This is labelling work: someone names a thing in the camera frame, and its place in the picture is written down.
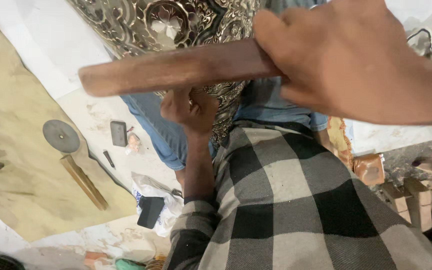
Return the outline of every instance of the wooden handle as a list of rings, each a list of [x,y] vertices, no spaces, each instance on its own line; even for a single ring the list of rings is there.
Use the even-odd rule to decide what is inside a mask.
[[[97,97],[197,88],[281,75],[252,38],[149,53],[79,70],[84,89]]]
[[[108,203],[99,190],[95,187],[93,182],[89,180],[88,176],[83,172],[71,155],[63,156],[60,160],[64,168],[69,172],[73,179],[78,183],[79,187],[86,193],[86,195],[93,201],[96,207],[104,211],[108,208]]]

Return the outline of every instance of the green cloth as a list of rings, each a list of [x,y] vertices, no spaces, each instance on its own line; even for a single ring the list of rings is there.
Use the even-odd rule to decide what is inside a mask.
[[[117,259],[115,265],[117,270],[145,270],[144,264],[127,259]]]

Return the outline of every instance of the round cutting disc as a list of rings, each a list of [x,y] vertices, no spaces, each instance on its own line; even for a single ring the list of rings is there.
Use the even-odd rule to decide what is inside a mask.
[[[78,133],[68,124],[60,120],[49,120],[43,125],[46,141],[56,150],[73,153],[79,148]]]

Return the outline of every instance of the engraved metal vase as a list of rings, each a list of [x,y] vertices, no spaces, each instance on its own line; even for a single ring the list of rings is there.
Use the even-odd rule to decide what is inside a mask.
[[[252,36],[260,0],[68,0],[117,58]],[[219,99],[214,143],[223,142],[248,82],[203,89]]]

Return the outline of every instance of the black and gray checkered shirt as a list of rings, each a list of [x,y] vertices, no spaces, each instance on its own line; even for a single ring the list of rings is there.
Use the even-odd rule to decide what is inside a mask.
[[[165,269],[432,269],[428,238],[309,130],[235,125],[214,162],[215,202],[186,203]]]

